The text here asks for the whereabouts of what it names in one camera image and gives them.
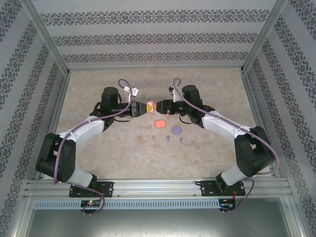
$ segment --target patterned wallpaper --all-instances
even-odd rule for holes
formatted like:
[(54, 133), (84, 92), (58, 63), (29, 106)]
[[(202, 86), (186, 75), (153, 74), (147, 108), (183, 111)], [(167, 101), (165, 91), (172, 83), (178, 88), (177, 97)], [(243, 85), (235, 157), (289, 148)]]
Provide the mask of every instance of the patterned wallpaper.
[(35, 0), (70, 69), (241, 66), (276, 0)]
[(0, 236), (48, 132), (63, 75), (18, 0), (0, 2)]
[(316, 7), (290, 0), (248, 72), (307, 236), (316, 236)]

